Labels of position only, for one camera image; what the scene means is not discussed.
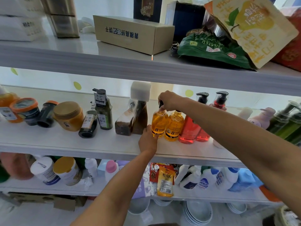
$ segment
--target person's left hand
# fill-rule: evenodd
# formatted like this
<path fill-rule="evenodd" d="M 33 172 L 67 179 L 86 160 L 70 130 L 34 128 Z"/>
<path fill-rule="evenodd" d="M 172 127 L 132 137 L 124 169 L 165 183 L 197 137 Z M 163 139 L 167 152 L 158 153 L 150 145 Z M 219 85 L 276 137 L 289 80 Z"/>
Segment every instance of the person's left hand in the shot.
<path fill-rule="evenodd" d="M 151 130 L 151 125 L 149 124 L 144 130 L 143 134 L 140 137 L 140 140 L 138 142 L 139 148 L 141 152 L 148 151 L 152 155 L 155 155 L 157 151 L 157 141 L 158 141 L 159 135 L 156 134 L 153 137 L 153 133 Z"/>

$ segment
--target red bottle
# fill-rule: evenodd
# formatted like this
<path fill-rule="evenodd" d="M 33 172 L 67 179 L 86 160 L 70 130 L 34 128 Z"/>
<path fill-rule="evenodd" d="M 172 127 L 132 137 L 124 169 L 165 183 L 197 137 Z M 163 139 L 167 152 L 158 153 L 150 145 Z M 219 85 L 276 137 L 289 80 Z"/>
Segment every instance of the red bottle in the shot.
<path fill-rule="evenodd" d="M 207 97 L 209 96 L 208 93 L 206 92 L 197 93 L 197 95 L 200 96 L 198 102 L 203 104 L 207 103 L 208 101 Z M 186 116 L 178 140 L 181 143 L 186 143 L 186 144 L 193 143 L 195 141 L 195 138 L 198 136 L 200 130 L 201 127 L 198 124 L 194 123 L 194 121 L 189 116 Z"/>
<path fill-rule="evenodd" d="M 228 96 L 228 92 L 226 91 L 220 91 L 220 92 L 216 92 L 216 97 L 213 103 L 210 104 L 210 106 L 213 106 L 215 108 L 219 108 L 222 109 L 224 111 L 227 110 L 226 108 L 226 101 L 227 101 L 227 96 Z M 199 132 L 196 141 L 198 142 L 207 142 L 209 140 L 210 136 L 203 130 L 201 129 L 201 131 Z"/>

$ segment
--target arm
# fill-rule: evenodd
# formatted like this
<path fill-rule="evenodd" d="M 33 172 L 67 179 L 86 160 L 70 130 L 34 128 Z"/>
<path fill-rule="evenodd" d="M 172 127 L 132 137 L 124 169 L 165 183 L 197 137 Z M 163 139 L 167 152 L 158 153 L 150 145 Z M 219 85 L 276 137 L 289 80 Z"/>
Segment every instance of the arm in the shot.
<path fill-rule="evenodd" d="M 166 91 L 160 110 L 179 110 L 237 156 L 301 217 L 301 151 L 293 144 L 223 110 Z"/>
<path fill-rule="evenodd" d="M 140 155 L 126 164 L 106 185 L 93 203 L 70 226 L 122 226 L 145 168 L 157 151 L 159 135 L 153 137 L 151 126 L 139 140 Z"/>

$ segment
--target hand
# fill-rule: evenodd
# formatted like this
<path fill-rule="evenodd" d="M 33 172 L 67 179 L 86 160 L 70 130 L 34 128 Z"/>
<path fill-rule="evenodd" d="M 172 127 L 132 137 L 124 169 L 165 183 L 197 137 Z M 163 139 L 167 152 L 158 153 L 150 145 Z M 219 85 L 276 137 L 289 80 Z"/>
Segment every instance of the hand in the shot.
<path fill-rule="evenodd" d="M 144 130 L 143 134 L 140 137 L 138 142 L 139 148 L 141 152 L 147 151 L 153 155 L 155 155 L 157 151 L 157 142 L 158 142 L 159 135 L 155 135 L 153 137 L 153 133 L 151 131 L 151 125 L 149 124 Z"/>
<path fill-rule="evenodd" d="M 163 101 L 164 105 L 160 107 L 160 111 L 167 110 L 167 111 L 172 111 L 172 110 L 181 110 L 181 101 L 184 98 L 181 97 L 180 95 L 177 95 L 174 92 L 171 91 L 165 91 L 163 93 L 160 93 L 158 97 L 158 102 Z"/>

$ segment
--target person's right arm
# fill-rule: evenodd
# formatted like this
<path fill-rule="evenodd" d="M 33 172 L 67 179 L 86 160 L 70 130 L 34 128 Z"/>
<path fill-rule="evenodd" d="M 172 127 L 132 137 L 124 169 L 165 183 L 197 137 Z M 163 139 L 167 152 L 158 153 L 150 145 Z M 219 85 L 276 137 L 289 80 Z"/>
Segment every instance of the person's right arm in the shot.
<path fill-rule="evenodd" d="M 166 91 L 160 110 L 179 110 L 232 152 L 301 217 L 301 150 L 249 121 Z"/>

